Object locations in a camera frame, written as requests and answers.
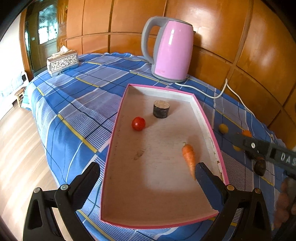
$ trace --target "wooden stool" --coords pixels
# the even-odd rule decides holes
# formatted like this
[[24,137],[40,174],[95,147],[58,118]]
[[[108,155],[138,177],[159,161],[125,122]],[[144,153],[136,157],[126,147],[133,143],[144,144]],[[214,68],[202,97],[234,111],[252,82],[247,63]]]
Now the wooden stool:
[[18,104],[19,107],[20,107],[20,101],[21,101],[20,96],[22,95],[22,97],[24,98],[25,89],[26,89],[26,87],[22,87],[17,92],[15,92],[15,96],[17,97],[17,104]]

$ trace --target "white wall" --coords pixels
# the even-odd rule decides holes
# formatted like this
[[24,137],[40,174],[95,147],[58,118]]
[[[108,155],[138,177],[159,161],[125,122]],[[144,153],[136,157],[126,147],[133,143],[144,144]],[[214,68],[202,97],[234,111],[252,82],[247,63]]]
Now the white wall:
[[0,42],[0,85],[24,70],[20,49],[20,15],[14,20]]

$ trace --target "kettle base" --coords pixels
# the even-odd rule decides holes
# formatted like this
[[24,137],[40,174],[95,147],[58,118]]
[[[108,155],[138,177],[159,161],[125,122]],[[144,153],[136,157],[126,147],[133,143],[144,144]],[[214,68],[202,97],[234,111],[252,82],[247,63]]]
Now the kettle base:
[[169,83],[182,83],[182,82],[184,82],[184,81],[187,79],[187,78],[185,78],[185,79],[183,79],[183,80],[174,80],[174,79],[167,79],[167,78],[164,78],[164,77],[159,76],[159,75],[157,75],[157,74],[155,74],[155,73],[153,73],[153,72],[152,72],[152,74],[153,74],[153,76],[154,76],[155,78],[157,78],[157,79],[159,79],[159,80],[163,80],[163,81],[169,82]]

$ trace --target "yellow fruit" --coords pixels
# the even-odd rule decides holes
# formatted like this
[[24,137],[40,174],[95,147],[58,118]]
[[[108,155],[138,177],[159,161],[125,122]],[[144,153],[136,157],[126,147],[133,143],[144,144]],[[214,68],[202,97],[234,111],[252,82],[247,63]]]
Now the yellow fruit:
[[232,145],[232,146],[233,146],[233,149],[235,149],[236,151],[241,151],[242,150],[241,148],[239,148],[239,147],[237,147],[235,145]]
[[228,126],[225,125],[225,124],[220,124],[220,125],[219,125],[219,131],[220,131],[222,134],[226,134],[226,133],[228,133]]

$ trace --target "screw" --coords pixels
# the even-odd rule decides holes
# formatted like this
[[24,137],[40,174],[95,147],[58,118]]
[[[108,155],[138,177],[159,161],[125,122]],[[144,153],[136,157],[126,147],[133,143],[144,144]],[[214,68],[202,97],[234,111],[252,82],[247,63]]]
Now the screw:
[[255,193],[260,194],[261,190],[259,188],[255,188]]
[[233,185],[227,185],[227,190],[234,191],[234,186]]
[[34,193],[38,193],[40,191],[40,188],[35,188]]
[[61,190],[65,191],[67,189],[68,189],[68,185],[67,184],[61,185]]

